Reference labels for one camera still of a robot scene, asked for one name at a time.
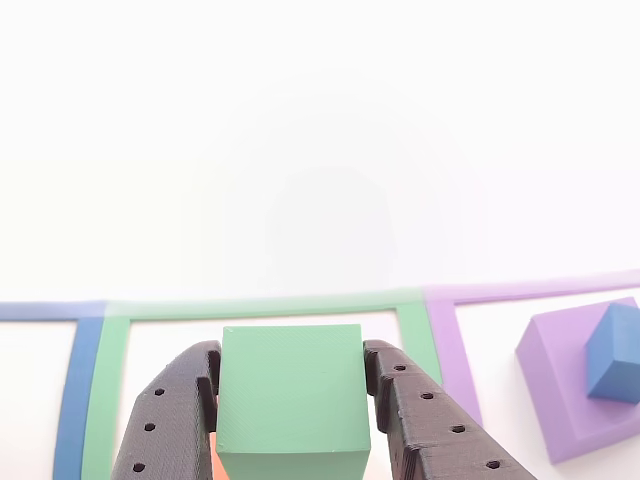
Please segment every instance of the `white wall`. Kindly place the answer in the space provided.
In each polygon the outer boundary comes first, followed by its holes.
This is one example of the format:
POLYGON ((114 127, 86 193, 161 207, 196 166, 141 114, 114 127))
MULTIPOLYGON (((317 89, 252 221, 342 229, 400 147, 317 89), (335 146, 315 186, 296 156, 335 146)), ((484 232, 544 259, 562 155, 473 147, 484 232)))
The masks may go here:
POLYGON ((637 2, 0 5, 0 296, 640 266, 637 2))

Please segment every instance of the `purple square block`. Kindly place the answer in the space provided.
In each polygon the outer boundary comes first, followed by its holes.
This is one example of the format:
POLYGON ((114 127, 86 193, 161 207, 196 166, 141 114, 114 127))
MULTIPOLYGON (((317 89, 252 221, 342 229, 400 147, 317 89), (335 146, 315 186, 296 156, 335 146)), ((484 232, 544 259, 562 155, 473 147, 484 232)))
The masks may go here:
POLYGON ((640 433, 636 405, 587 397, 586 343, 611 303, 535 315, 516 349, 552 463, 640 433))

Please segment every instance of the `green line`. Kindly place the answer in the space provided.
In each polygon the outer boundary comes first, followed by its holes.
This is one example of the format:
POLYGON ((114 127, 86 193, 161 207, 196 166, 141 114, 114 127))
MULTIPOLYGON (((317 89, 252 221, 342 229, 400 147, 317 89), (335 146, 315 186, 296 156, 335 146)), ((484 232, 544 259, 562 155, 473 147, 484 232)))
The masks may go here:
POLYGON ((89 399, 82 480, 109 480, 111 476, 123 364, 132 321, 327 315, 380 310, 396 311, 404 350, 441 384, 440 363, 419 289, 223 302, 109 303, 89 399))
POLYGON ((128 318, 104 319, 84 434, 82 480, 111 477, 129 323, 128 318))
POLYGON ((399 305, 396 312, 404 351, 431 378, 442 385, 438 351, 424 302, 399 305))
POLYGON ((398 305, 414 302, 422 302, 420 289, 216 302, 111 302, 106 315, 137 321, 327 315, 393 310, 398 305))

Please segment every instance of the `purple tape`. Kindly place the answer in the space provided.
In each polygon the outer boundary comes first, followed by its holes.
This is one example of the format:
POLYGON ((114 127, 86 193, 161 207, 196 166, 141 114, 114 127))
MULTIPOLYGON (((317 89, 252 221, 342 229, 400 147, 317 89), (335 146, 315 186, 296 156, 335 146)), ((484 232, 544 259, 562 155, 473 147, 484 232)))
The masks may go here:
POLYGON ((476 422, 482 425, 480 405, 456 317, 457 305, 578 295, 639 287, 640 269, 513 284, 426 287, 424 289, 425 304, 438 351, 443 387, 476 422))

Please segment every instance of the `blue line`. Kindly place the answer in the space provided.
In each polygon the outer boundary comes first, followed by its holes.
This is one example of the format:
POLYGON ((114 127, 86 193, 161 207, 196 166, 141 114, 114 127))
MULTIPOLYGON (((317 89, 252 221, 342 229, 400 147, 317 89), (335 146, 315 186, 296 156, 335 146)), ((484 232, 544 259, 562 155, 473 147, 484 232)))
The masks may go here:
POLYGON ((106 302, 2 302, 1 321, 59 321, 102 317, 106 302))
POLYGON ((79 318, 58 421, 53 480, 80 480, 84 431, 102 318, 79 318))

